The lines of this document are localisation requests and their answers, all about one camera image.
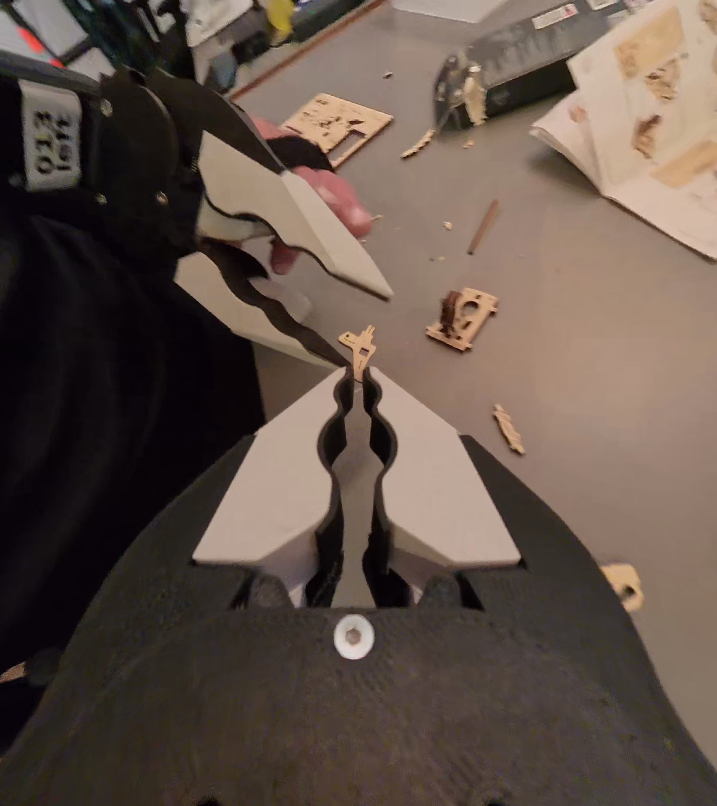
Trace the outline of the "person's left hand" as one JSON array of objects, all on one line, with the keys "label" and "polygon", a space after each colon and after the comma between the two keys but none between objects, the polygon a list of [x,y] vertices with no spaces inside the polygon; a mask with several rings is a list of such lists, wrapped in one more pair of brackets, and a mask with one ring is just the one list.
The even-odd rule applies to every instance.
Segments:
[{"label": "person's left hand", "polygon": [[362,205],[351,184],[333,171],[319,146],[264,118],[253,117],[251,120],[275,156],[314,188],[356,239],[362,240],[370,235],[371,213]]}]

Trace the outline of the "wooden plate with dark lever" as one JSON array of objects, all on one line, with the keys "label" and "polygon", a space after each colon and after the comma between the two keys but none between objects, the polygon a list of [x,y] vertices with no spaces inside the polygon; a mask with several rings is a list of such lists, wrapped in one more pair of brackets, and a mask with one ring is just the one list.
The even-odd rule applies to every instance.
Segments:
[{"label": "wooden plate with dark lever", "polygon": [[476,335],[497,311],[499,298],[465,287],[449,291],[441,300],[440,315],[425,334],[462,353],[472,349]]}]

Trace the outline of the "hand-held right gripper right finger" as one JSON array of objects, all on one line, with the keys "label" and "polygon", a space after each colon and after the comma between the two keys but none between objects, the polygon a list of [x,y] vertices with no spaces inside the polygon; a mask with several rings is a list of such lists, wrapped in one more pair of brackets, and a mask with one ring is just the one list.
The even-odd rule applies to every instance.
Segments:
[{"label": "hand-held right gripper right finger", "polygon": [[516,567],[521,552],[463,436],[378,369],[363,389],[382,463],[363,556],[374,604],[411,606],[442,573]]}]

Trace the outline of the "pale rounded wooden part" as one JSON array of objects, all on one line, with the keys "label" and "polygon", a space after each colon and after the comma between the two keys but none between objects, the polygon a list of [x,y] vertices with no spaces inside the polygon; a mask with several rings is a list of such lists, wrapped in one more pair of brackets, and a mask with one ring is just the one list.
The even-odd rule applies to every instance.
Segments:
[{"label": "pale rounded wooden part", "polygon": [[627,612],[639,610],[645,603],[640,577],[629,563],[614,562],[599,565],[611,588]]}]

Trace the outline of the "ribbed wooden offcut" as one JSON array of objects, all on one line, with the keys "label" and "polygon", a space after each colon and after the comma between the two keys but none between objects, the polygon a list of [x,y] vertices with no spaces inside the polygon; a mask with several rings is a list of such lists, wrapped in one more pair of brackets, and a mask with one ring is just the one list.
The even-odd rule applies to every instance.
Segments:
[{"label": "ribbed wooden offcut", "polygon": [[508,448],[519,456],[525,455],[525,447],[521,439],[521,435],[513,425],[512,418],[500,404],[494,404],[492,409],[492,417],[494,418],[503,438],[505,439]]}]

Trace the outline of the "laser-cut plywood sheet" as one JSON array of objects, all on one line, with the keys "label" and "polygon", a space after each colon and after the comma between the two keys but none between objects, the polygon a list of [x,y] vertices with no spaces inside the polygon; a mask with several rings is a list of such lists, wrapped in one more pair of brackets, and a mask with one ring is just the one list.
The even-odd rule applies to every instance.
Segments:
[{"label": "laser-cut plywood sheet", "polygon": [[331,94],[318,94],[306,102],[281,128],[318,146],[333,169],[391,126],[395,118]]}]

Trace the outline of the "thin brown wooden stick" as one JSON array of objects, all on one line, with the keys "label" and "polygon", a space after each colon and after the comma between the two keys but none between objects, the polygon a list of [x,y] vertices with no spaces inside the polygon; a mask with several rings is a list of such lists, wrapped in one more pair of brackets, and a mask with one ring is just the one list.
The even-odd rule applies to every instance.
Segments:
[{"label": "thin brown wooden stick", "polygon": [[481,246],[482,242],[485,239],[487,232],[492,227],[498,213],[500,212],[500,201],[498,199],[494,199],[490,206],[487,208],[487,211],[478,225],[476,231],[474,232],[474,236],[471,239],[469,246],[467,247],[466,254],[468,256],[474,256],[475,253],[478,251],[479,247]]}]

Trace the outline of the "white box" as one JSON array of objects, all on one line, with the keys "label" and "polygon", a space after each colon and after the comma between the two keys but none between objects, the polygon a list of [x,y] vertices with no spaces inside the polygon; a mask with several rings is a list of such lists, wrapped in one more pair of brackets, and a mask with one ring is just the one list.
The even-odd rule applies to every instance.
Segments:
[{"label": "white box", "polygon": [[462,24],[477,24],[507,1],[391,1],[393,8]]}]

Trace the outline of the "open instruction booklet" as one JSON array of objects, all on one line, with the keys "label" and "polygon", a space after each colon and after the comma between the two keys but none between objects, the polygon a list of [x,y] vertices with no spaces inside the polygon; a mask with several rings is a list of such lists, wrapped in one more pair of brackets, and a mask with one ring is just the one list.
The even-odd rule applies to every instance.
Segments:
[{"label": "open instruction booklet", "polygon": [[608,200],[717,261],[717,1],[657,1],[568,60],[531,135]]}]

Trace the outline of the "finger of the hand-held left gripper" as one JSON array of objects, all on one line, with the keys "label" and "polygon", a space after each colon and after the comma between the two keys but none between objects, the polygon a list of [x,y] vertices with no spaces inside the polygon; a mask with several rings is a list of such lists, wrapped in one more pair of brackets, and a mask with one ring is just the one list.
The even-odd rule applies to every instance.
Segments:
[{"label": "finger of the hand-held left gripper", "polygon": [[179,261],[175,283],[238,337],[323,368],[351,365],[308,326],[311,302],[240,247],[203,241]]},{"label": "finger of the hand-held left gripper", "polygon": [[285,246],[302,251],[332,277],[389,300],[393,290],[364,246],[319,193],[302,177],[276,173],[212,133],[204,131],[198,167],[212,215],[201,234],[221,240],[254,237],[244,230],[224,234],[219,220],[258,223]]}]

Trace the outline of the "yellow object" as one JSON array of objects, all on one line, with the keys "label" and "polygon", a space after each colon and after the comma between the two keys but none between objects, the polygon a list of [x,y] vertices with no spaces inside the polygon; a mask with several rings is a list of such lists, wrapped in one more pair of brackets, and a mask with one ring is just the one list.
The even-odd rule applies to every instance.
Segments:
[{"label": "yellow object", "polygon": [[265,1],[264,9],[271,27],[270,46],[278,47],[293,37],[293,17],[295,1]]}]

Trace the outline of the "small wooden model part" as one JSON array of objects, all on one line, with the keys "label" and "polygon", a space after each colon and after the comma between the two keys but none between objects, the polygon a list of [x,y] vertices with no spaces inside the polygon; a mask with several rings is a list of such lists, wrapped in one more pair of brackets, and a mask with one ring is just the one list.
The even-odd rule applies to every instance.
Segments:
[{"label": "small wooden model part", "polygon": [[338,337],[339,343],[351,350],[353,377],[359,384],[364,382],[364,372],[376,350],[374,332],[375,327],[368,325],[358,334],[346,331]]}]

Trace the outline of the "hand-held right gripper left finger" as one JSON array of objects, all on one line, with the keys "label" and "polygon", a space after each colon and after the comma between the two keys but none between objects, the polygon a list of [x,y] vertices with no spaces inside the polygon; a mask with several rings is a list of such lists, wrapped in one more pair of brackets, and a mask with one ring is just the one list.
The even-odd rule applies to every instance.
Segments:
[{"label": "hand-held right gripper left finger", "polygon": [[195,563],[278,578],[296,606],[331,606],[344,564],[333,471],[354,379],[338,370],[256,432],[193,552]]}]

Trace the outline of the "black cardboard box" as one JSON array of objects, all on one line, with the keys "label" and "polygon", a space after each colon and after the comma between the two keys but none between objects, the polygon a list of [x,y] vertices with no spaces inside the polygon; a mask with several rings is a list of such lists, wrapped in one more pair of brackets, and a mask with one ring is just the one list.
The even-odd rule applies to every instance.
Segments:
[{"label": "black cardboard box", "polygon": [[627,2],[504,2],[482,32],[449,55],[433,89],[438,130],[488,119],[575,88],[567,61],[625,16]]}]

